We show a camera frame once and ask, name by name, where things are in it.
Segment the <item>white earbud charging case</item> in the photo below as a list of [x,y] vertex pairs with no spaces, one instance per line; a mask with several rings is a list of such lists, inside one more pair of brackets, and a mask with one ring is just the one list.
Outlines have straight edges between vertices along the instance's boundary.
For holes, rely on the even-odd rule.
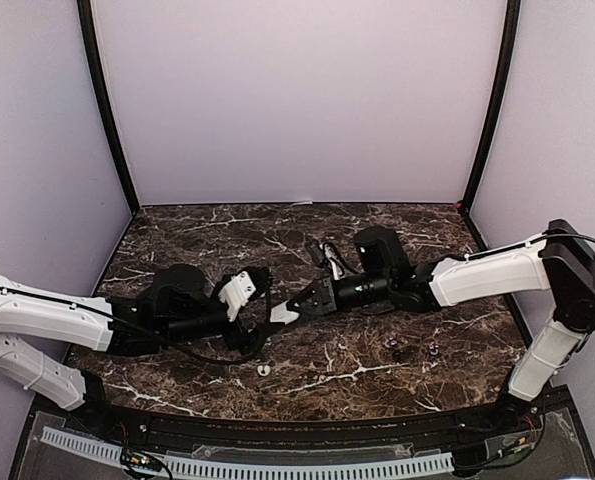
[[271,309],[271,315],[269,322],[276,325],[288,325],[299,319],[300,314],[295,311],[291,311],[287,308],[286,303],[282,303],[274,306]]

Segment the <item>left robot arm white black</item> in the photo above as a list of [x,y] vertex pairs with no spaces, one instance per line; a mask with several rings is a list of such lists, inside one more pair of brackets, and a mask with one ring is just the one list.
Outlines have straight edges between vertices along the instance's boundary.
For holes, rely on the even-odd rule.
[[242,330],[239,312],[263,291],[264,272],[242,270],[208,293],[203,272],[176,264],[156,272],[134,298],[77,297],[31,288],[0,274],[0,373],[47,398],[97,436],[118,427],[102,380],[63,365],[25,342],[57,340],[121,357],[183,352],[190,339],[223,336],[246,351],[256,338]]

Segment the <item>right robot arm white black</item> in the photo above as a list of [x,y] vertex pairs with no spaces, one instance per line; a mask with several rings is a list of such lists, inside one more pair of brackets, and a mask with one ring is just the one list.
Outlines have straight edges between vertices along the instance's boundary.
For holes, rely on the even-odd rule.
[[498,434],[511,432],[564,362],[595,332],[595,239],[567,221],[522,242],[475,254],[448,255],[412,265],[398,234],[382,226],[353,239],[362,273],[313,281],[273,308],[271,320],[288,324],[388,301],[400,311],[426,313],[524,291],[548,291],[554,306],[527,353],[513,367],[504,398],[487,413]]

